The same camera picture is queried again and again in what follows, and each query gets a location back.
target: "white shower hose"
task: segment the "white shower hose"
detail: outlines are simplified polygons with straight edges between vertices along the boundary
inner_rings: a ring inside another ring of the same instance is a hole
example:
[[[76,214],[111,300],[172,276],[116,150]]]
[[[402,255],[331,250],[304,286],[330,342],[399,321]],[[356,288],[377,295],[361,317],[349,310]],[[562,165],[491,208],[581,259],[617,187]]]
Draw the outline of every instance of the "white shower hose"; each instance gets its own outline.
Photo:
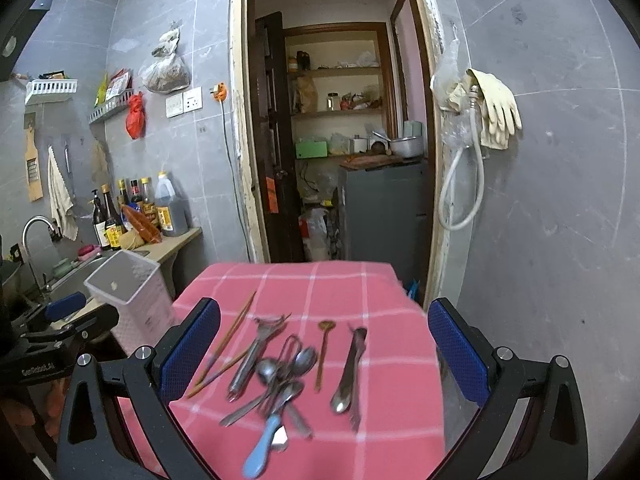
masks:
[[[457,224],[447,223],[444,216],[444,203],[447,197],[447,191],[449,190],[449,186],[451,186],[453,176],[456,173],[456,167],[460,162],[460,158],[462,158],[462,152],[465,151],[464,148],[459,148],[453,158],[449,171],[447,171],[447,176],[444,179],[442,191],[440,192],[440,200],[438,201],[438,218],[440,219],[440,225],[442,225],[442,227],[444,227],[448,231],[459,231],[460,229],[465,228],[469,224],[469,222],[474,219],[474,216],[476,216],[476,213],[480,209],[480,205],[482,203],[482,196],[484,195],[484,164],[482,163],[480,139],[478,138],[478,124],[476,123],[476,105],[478,94],[471,91],[469,92],[469,97],[471,99],[471,109],[469,113],[471,120],[471,137],[474,143],[474,151],[476,152],[476,161],[478,163],[478,192],[476,194],[476,202],[474,203],[474,206],[471,208],[471,211],[466,216],[466,218],[462,222],[459,222]]]

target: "white towel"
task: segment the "white towel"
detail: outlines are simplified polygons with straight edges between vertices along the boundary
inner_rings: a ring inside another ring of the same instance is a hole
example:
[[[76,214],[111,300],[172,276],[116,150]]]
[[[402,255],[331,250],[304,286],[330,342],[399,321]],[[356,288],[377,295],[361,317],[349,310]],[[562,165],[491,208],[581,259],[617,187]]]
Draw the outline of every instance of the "white towel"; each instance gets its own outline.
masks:
[[[62,235],[69,240],[76,240],[78,236],[78,226],[71,214],[74,206],[65,181],[62,178],[53,148],[49,146],[49,161],[47,163],[47,179],[49,181],[49,200],[51,202],[51,217],[58,223]]]

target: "green box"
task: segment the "green box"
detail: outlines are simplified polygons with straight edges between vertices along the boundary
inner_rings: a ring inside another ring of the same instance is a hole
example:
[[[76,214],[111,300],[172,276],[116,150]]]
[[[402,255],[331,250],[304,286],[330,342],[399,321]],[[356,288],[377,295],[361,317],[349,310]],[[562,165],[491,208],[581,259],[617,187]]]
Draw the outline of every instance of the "green box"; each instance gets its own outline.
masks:
[[[327,155],[326,140],[303,140],[296,143],[296,158],[319,158]]]

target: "sink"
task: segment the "sink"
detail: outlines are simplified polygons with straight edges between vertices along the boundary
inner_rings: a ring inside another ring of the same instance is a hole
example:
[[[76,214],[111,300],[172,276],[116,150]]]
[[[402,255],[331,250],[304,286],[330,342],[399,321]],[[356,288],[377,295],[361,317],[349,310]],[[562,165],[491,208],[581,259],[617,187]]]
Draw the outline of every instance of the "sink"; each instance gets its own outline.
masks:
[[[83,262],[80,266],[76,267],[56,282],[49,284],[49,296],[51,301],[62,300],[74,292],[82,292],[86,296],[86,300],[88,302],[90,293],[84,286],[84,280],[86,280],[94,270],[100,267],[108,259],[109,256],[96,256],[92,260]]]

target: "wooden grater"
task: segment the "wooden grater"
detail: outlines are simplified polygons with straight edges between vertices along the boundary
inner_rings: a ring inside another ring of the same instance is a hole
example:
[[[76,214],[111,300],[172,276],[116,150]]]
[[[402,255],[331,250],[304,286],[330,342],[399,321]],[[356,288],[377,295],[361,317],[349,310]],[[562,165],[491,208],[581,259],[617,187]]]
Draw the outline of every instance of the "wooden grater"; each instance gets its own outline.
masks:
[[[24,115],[24,129],[27,133],[27,151],[24,152],[24,163],[27,171],[27,184],[29,186],[29,200],[35,202],[43,197],[42,181],[40,180],[40,161],[36,148],[35,113]]]

